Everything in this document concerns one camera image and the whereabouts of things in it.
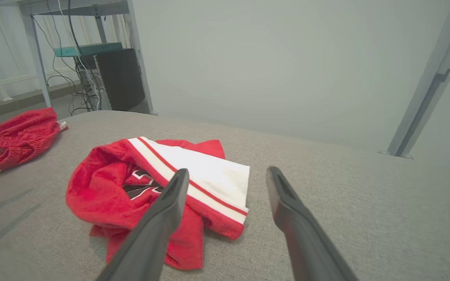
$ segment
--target metal table leg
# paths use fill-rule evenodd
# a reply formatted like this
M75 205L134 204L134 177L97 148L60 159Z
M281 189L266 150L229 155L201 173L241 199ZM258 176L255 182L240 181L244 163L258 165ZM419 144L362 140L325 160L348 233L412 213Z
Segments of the metal table leg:
M100 39L102 43L107 43L107 38L105 37L104 24L102 23L101 16L95 16L96 26L98 27L98 33L100 33Z
M43 91L43 96L45 98L46 106L52 107L52 102L50 100L50 94L48 93L48 86L46 85L46 75L45 69L43 67L43 59L41 58L41 52L39 51L38 36L36 34L36 25L32 15L27 14L24 7L20 6L20 12L22 14L23 26L25 27L25 33L27 34L27 41L29 41L30 53L32 55L32 60L34 61L34 66L36 67L37 80Z

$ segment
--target red clothing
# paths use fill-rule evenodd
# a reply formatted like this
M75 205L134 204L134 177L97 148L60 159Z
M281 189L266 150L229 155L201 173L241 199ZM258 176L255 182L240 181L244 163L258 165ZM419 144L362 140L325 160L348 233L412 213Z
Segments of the red clothing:
M57 123L53 108L29 110L0 124L0 171L23 164L46 151L67 126Z
M248 212L249 167L225 160L220 141L192 144L139 137L96 147L70 178L66 202L77 217L94 224L91 236L109 238L109 262L183 167L190 176L186 205L164 261L181 270L200 269L204 227L235 240Z

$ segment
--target gray table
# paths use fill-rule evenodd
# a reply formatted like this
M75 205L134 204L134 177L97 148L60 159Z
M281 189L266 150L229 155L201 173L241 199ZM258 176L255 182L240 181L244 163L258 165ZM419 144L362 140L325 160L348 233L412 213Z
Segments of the gray table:
M219 139L228 160L250 165L245 231L206 232L204 268L164 266L161 280L293 279L265 185L278 166L362 280L450 280L450 171L323 142L134 112L65 119L69 129L28 164L0 173L0 280L93 280L107 242L65 204L71 173L94 146L123 138Z
M32 17L39 15L69 15L68 0L60 0L60 7L57 0L0 0L0 5L18 5L22 14L23 25L27 40L29 41L30 53L37 71L37 78L39 85L43 91L46 106L51 107L52 102L48 94L48 86L46 83L45 69L43 66L43 59L39 51L38 36L36 34L36 25ZM143 90L145 93L146 103L152 111L152 103L150 102L150 92L148 90L148 83L145 75L145 68L143 66L143 58L141 55L140 41L136 27L136 20L133 12L132 0L72 0L70 3L70 15L72 16L95 16L96 26L100 33L102 43L107 43L105 38L104 26L102 24L102 16L110 16L114 14L129 14L132 20L134 48L141 67L141 77L143 81Z

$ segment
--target floor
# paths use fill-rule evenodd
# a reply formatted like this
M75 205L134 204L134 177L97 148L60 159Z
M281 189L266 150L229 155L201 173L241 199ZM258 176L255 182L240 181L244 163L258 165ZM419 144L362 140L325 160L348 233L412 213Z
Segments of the floor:
M70 95L62 96L60 98L55 98L52 100L53 109L57 113L58 120L70 117L69 112L72 111L74 108L84 107L84 105L81 104L82 100L80 98L75 98L72 103L71 101L72 96ZM3 114L0 116L0 123L19 115L22 112L26 112L28 110L37 110L45 107L46 107L45 103L38 103L37 105L32 105L30 107L22 108L21 110L16 110L14 112ZM86 111L87 111L86 109L78 109L74 111L74 115L81 114Z

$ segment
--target wire bundle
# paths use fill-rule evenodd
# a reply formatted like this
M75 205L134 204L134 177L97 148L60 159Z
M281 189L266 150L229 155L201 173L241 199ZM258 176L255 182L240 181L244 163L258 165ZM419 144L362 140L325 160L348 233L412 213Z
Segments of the wire bundle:
M64 20L64 25L65 25L65 27L67 27L67 23L66 23L65 18L64 18L64 17L65 17L65 16L64 16L64 12L62 11L61 6L60 6L60 0L57 0L57 2L58 2L58 4L59 4L59 10L60 10L60 13L62 14L62 19ZM51 11L51 9L50 9L50 5L48 4L48 0L46 0L46 5L48 6L48 11L50 12L50 14L52 14L52 11ZM57 36L58 36L58 38L59 38L59 46L60 46L60 48L62 48L61 37L60 37L59 31L58 31L58 29L57 29L57 23L55 22L55 17L53 16L53 14L52 14L51 16L52 16L52 19L53 19L53 25L54 25L54 27L55 27L55 31L57 32ZM48 43L48 45L50 46L50 48L52 48L52 50L55 52L55 49L53 48L52 44L51 44L50 41L48 40L48 36L46 35L46 32L41 28L41 26L39 25L38 21L36 21L36 19L35 19L34 17L32 17L32 19L34 20L34 22L37 24L37 26L39 27L39 29L40 29L40 30L43 32L43 34L45 35L46 42ZM76 39L76 37L75 37L74 29L73 29L73 26L72 26L72 21L71 21L71 18L70 18L70 0L68 1L68 21L69 21L69 27L70 27L70 34L68 34L68 35L69 35L70 38L73 39L73 41L75 42L75 46L74 46L74 47L75 47L75 49L76 49L76 52L79 54L79 56L77 57L77 59L78 59L78 61L80 62L81 66L86 70L86 71L85 71L86 77L87 77L87 79L88 79L90 85L93 86L93 92L94 92L95 94L93 94L93 95L88 94L88 91L86 90L86 87L85 87L84 84L82 83L82 79L81 79L81 76L80 76L78 64L76 64L75 69L73 69L73 68L71 68L71 67L64 61L64 58L63 58L63 57L61 57L62 62L63 62L68 68L70 68L72 71L74 71L74 72L77 74L77 76L80 78L80 83L81 83L82 89L84 90L85 93L79 92L80 87L77 87L77 85L74 83L74 81L73 81L72 79L70 79L70 78L68 78L68 77L66 77L66 76L64 76L64 75L62 75L59 71L57 71L57 70L55 69L55 56L53 57L52 68L53 68L53 70L54 70L55 72L58 73L58 75L50 76L50 77L46 80L46 84L49 86L48 81L50 80L50 78L53 78L53 77L62 77L62 78L64 78L64 79L67 81L69 87L70 87L70 83L73 84L74 90L73 90L73 92L71 92L72 99L70 100L69 107L68 107L68 112L69 112L69 114L70 114L71 116L73 116L73 115L74 115L74 111L79 110L79 109L86 109L86 110L89 112L89 111L93 111L93 110L101 110L102 107L101 107L101 105L100 105L101 98L100 98L100 95L98 94L98 87L97 87L97 85L96 85L96 83L95 83L95 81L94 81L95 79L93 78L95 75L93 74L93 71L92 71L91 69L90 69L89 72L88 72L88 69L84 66L84 63L83 63L82 60L81 60L82 53L81 53L79 44L77 43L77 39ZM73 106L73 102L74 102L74 100L75 100L75 98L76 98L77 96L82 97L82 105L85 105L85 107L78 107L78 108L74 108L74 107L73 107L73 109L70 110L70 107ZM96 103L96 105L93 105L93 104L91 103L91 98L94 97L94 96L96 96L97 99L98 99L98 102Z

